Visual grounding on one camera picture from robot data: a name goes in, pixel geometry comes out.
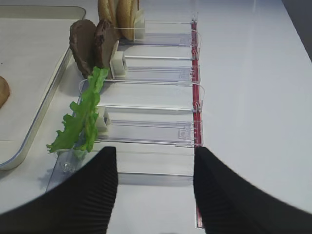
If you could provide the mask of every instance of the white countertop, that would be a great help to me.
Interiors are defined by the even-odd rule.
[[[1,4],[78,5],[87,10],[87,19],[97,21],[96,2],[2,0]],[[201,85],[206,93],[204,146],[256,187],[312,213],[312,65],[281,0],[200,0],[198,7]],[[10,191],[11,206],[44,192],[46,169],[54,162],[50,156],[32,155],[32,161],[26,158],[8,175],[0,174],[0,186],[20,184]],[[37,175],[23,173],[33,169]],[[23,187],[24,181],[35,187],[38,175],[42,188]],[[121,185],[118,192],[111,233],[203,233],[195,229],[191,185]],[[23,199],[13,194],[23,194]],[[8,197],[0,193],[0,199],[7,203]],[[7,210],[3,205],[0,210]]]

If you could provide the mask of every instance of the food tray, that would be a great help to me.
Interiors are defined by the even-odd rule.
[[[26,157],[71,52],[70,25],[80,7],[0,6],[0,76],[11,95],[0,109],[0,170]]]

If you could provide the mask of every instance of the green lettuce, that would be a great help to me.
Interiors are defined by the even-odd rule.
[[[97,105],[100,102],[100,94],[103,83],[107,78],[109,69],[94,67],[92,74],[88,76],[89,87],[81,94],[79,104],[74,101],[70,109],[74,112],[71,116],[64,115],[64,131],[57,131],[58,136],[51,145],[46,145],[48,151],[53,153],[57,150],[72,149],[83,136],[82,144],[75,150],[91,152],[94,142],[98,136],[96,120],[98,118]]]

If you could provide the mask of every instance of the bread roll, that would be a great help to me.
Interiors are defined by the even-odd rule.
[[[133,41],[134,40],[134,22],[138,11],[138,0],[119,0],[117,7],[117,22],[123,36]]]
[[[116,10],[119,0],[97,0],[97,11],[99,20],[109,20],[115,28],[118,28]],[[116,31],[116,36],[121,38],[119,30]]]
[[[10,87],[3,77],[0,77],[0,108],[10,96]]]

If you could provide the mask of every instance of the transparent plastic channel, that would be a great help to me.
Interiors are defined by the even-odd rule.
[[[142,147],[139,144],[101,142],[93,151],[77,157],[73,150],[57,156],[46,191],[51,190],[88,163],[103,147],[117,149],[118,177],[122,184],[177,184],[192,181],[194,150],[170,145]]]
[[[194,126],[192,121],[152,122],[112,120],[109,127],[109,134],[99,134],[98,140],[194,147]]]
[[[128,67],[125,77],[115,76],[107,82],[166,84],[166,85],[191,85],[194,79],[195,68],[192,66],[180,67]]]
[[[123,109],[193,111],[192,85],[105,83],[99,106]]]
[[[120,45],[118,51],[123,51],[126,59],[166,59],[193,60],[195,57],[189,47],[177,46],[142,46]]]
[[[170,23],[170,22],[146,22],[145,28],[116,28],[129,29],[134,31],[133,41],[121,39],[120,45],[154,45],[154,46],[179,46],[192,47],[196,42],[192,41],[191,23]]]

